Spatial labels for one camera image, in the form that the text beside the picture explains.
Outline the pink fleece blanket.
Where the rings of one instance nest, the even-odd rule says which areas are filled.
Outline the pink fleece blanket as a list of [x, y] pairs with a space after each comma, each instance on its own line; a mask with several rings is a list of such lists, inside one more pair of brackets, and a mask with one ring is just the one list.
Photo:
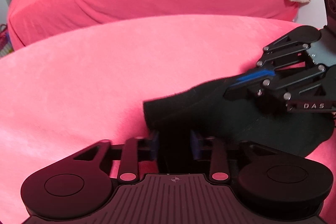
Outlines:
[[295, 23], [244, 16], [126, 20], [57, 35], [1, 59], [1, 221], [28, 217], [33, 172], [101, 139], [144, 136], [144, 100], [251, 68]]

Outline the black pants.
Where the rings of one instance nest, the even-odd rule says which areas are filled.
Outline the black pants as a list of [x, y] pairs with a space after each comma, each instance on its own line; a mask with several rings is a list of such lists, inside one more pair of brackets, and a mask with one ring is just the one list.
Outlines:
[[195, 170], [199, 136], [232, 146], [241, 140], [306, 157], [333, 135], [331, 113], [290, 113], [278, 100], [260, 96], [229, 100], [229, 78], [202, 83], [173, 96], [143, 103], [148, 129], [155, 133], [162, 173]]

